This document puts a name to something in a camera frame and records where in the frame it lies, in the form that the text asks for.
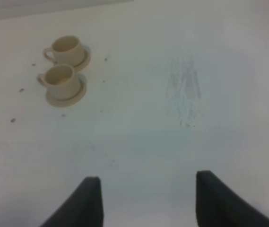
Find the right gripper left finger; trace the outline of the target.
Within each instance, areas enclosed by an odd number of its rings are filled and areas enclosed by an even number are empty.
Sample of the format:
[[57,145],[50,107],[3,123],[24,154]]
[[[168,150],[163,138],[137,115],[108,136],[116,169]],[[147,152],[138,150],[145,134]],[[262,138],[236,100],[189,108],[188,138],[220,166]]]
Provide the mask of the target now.
[[87,177],[42,224],[43,227],[102,227],[104,207],[101,180]]

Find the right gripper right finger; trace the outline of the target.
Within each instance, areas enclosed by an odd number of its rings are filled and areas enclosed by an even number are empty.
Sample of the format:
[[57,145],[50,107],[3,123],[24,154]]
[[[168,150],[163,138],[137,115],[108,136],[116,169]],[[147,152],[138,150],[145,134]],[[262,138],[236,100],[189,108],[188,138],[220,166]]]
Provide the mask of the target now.
[[196,173],[199,227],[269,227],[269,218],[234,193],[211,171]]

